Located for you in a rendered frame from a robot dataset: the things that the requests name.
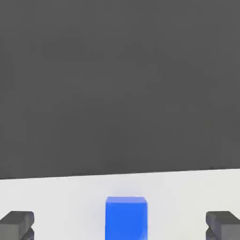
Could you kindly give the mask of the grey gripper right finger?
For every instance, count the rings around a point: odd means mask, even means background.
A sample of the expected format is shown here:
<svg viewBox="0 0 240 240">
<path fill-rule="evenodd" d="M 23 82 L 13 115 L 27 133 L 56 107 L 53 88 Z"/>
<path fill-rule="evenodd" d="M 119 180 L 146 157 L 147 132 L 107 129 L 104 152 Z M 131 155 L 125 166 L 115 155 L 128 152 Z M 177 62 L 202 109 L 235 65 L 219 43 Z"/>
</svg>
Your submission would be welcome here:
<svg viewBox="0 0 240 240">
<path fill-rule="evenodd" d="M 229 211 L 206 213 L 206 240 L 240 240 L 240 219 Z"/>
</svg>

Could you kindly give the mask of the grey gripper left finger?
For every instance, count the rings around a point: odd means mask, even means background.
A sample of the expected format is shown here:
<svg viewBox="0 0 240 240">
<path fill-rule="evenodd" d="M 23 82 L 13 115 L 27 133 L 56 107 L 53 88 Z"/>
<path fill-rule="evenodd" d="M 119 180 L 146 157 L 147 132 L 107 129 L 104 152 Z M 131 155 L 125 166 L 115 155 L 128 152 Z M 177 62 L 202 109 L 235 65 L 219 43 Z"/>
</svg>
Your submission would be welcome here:
<svg viewBox="0 0 240 240">
<path fill-rule="evenodd" d="M 0 240 L 34 240 L 32 211 L 10 211 L 0 220 Z"/>
</svg>

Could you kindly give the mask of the small blue cube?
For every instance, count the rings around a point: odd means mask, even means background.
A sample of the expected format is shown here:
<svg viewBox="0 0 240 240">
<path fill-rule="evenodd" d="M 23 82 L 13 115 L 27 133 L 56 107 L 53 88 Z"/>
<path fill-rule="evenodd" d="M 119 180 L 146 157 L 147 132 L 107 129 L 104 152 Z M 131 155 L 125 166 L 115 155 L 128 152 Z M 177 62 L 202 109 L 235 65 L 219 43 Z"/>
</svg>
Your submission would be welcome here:
<svg viewBox="0 0 240 240">
<path fill-rule="evenodd" d="M 107 198 L 105 240 L 148 240 L 148 203 L 145 198 Z"/>
</svg>

